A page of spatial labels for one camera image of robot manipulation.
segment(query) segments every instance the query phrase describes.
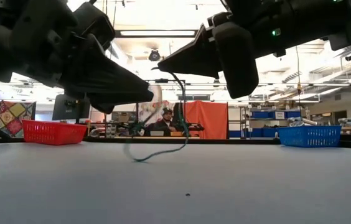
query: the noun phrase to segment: gray table surface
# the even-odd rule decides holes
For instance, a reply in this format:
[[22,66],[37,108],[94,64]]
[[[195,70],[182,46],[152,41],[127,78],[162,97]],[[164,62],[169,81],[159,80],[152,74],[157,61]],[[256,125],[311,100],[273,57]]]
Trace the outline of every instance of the gray table surface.
[[351,149],[0,144],[7,223],[351,224]]

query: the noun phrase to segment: person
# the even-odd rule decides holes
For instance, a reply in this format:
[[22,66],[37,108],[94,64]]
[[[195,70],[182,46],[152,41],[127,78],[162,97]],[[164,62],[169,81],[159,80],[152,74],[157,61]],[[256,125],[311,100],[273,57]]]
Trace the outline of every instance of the person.
[[165,136],[170,136],[170,132],[177,131],[175,124],[172,122],[173,111],[169,108],[164,108],[162,110],[162,119],[156,121],[153,131],[164,131]]

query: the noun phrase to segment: red basket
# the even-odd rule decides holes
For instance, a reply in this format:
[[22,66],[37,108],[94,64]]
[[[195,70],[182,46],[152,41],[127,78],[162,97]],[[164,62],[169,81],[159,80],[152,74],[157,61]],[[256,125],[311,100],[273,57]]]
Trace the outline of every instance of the red basket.
[[45,121],[22,120],[25,142],[60,146],[77,144],[83,140],[87,127]]

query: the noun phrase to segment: patterned fabric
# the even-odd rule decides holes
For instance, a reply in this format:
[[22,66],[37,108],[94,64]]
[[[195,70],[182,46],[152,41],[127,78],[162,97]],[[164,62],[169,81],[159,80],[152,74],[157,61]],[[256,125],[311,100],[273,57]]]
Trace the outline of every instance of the patterned fabric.
[[0,104],[0,130],[13,138],[23,138],[23,119],[34,119],[36,103],[14,103],[2,101]]

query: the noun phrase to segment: orange curtain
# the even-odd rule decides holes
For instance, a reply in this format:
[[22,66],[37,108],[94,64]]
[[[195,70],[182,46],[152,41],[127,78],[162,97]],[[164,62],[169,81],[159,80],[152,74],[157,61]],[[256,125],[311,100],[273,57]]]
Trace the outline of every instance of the orange curtain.
[[185,106],[187,122],[200,123],[204,131],[191,131],[201,139],[227,139],[228,105],[195,101]]

